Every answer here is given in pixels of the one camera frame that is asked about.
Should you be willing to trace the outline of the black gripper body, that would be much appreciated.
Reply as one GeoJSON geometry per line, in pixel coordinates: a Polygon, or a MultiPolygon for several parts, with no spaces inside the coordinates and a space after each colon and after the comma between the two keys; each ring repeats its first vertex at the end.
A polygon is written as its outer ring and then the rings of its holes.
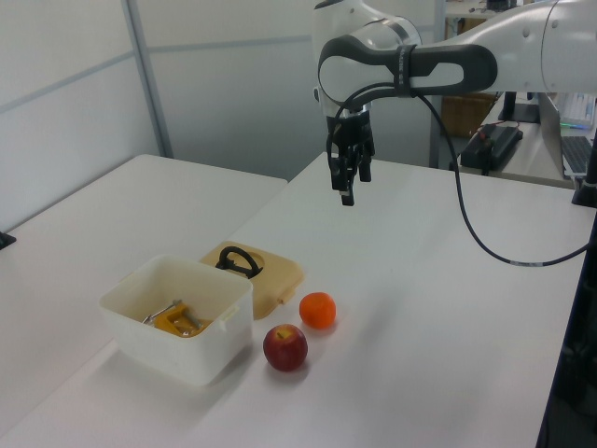
{"type": "Polygon", "coordinates": [[[365,160],[370,160],[375,155],[373,135],[370,123],[370,112],[360,111],[349,117],[326,117],[327,140],[326,152],[332,151],[335,145],[342,156],[349,149],[360,152],[365,160]]]}

